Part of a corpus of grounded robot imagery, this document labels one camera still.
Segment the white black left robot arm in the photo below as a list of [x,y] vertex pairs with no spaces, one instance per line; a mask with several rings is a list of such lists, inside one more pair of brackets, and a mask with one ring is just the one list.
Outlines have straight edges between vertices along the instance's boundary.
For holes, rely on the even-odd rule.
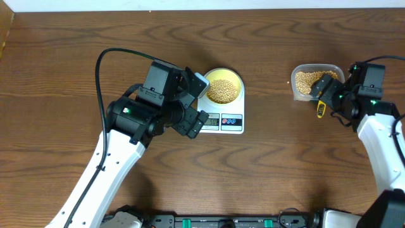
[[209,81],[190,68],[150,68],[144,84],[135,84],[110,103],[103,131],[89,164],[49,227],[99,227],[125,176],[152,139],[167,128],[195,138],[208,119],[191,104]]

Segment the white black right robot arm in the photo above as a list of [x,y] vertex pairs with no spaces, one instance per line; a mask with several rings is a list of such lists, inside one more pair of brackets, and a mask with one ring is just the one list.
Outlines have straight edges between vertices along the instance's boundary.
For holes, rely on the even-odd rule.
[[320,227],[404,226],[404,118],[394,103],[382,101],[385,66],[357,62],[341,82],[325,74],[311,87],[311,95],[347,120],[370,159],[378,198],[363,215],[326,209]]

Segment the yellow plastic measuring scoop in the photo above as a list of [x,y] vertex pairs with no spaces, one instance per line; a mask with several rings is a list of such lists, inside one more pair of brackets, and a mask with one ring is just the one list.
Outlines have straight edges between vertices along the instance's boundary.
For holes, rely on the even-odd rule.
[[316,110],[316,114],[318,118],[322,118],[325,114],[325,110],[327,108],[326,104],[320,99],[321,92],[318,93],[318,106]]

